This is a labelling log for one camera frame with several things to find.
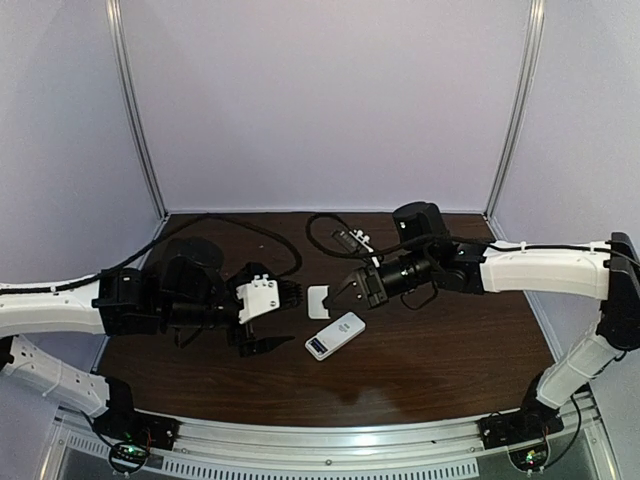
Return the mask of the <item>purple AAA battery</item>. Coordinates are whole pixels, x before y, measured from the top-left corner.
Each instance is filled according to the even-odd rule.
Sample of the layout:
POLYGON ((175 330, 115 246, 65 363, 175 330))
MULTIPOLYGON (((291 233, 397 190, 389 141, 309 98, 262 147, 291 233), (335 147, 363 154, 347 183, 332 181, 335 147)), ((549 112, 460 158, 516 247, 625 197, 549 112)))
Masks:
POLYGON ((310 339, 308 346, 319 355, 323 355, 327 352, 326 347, 316 338, 310 339))

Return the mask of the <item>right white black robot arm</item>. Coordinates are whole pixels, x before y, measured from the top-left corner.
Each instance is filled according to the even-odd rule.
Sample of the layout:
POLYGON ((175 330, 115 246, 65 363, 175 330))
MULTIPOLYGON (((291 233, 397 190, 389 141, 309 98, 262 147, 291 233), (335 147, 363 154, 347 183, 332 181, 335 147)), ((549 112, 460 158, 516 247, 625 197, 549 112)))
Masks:
POLYGON ((325 292, 313 288, 312 306, 324 314, 374 309, 422 285, 430 285, 434 294, 532 291, 599 301, 598 318, 560 360, 531 381, 512 418, 519 440, 535 440, 576 391, 638 349, 639 259, 626 234, 614 232, 606 241, 576 245, 464 239, 450 233, 436 204, 424 201, 399 207, 392 220, 399 243, 382 250, 348 226, 334 233, 342 249, 329 256, 364 264, 325 292))

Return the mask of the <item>white remote control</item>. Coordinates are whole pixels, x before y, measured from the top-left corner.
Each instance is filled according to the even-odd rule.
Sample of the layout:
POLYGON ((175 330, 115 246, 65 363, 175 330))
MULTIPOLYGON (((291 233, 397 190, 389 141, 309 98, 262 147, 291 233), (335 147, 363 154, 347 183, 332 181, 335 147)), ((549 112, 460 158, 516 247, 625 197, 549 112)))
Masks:
POLYGON ((308 346, 310 339, 305 342, 305 348, 317 361, 321 362, 335 354, 365 330, 366 323, 355 313, 348 312, 310 338, 318 339, 326 347, 325 354, 319 355, 312 350, 308 346))

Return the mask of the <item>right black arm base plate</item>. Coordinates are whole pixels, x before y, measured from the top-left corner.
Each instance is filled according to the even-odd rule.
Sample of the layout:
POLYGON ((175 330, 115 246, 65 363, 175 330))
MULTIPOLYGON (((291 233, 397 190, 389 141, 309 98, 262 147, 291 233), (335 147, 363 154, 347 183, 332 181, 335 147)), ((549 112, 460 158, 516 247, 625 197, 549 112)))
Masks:
POLYGON ((542 440, 546 435, 564 429, 564 423, 558 416, 542 419, 537 414, 527 414, 521 410, 494 412, 480 418, 477 425, 486 450, 542 440))

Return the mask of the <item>white battery cover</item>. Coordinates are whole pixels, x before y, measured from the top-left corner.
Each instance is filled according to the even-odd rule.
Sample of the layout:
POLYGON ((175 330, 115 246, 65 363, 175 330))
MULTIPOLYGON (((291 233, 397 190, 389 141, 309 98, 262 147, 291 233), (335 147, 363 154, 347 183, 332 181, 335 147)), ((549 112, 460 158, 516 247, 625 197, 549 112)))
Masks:
POLYGON ((310 320, 328 320, 330 311, 324 305, 329 296, 328 285, 312 285, 307 289, 307 315, 310 320))

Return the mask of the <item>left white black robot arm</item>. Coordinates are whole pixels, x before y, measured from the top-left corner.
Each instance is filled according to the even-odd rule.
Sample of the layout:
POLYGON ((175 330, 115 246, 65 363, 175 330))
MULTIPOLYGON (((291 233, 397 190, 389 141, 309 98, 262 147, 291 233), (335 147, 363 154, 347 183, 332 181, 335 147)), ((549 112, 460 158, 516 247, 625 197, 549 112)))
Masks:
POLYGON ((288 337, 258 339, 253 320, 298 307, 302 288, 260 263, 223 279, 222 251, 198 237, 169 242, 145 269, 103 271, 63 284, 7 285, 1 290, 1 373, 85 414, 123 444, 143 436, 129 385, 83 372, 39 350, 27 335, 76 332, 108 337, 223 329, 243 357, 268 353, 288 337))

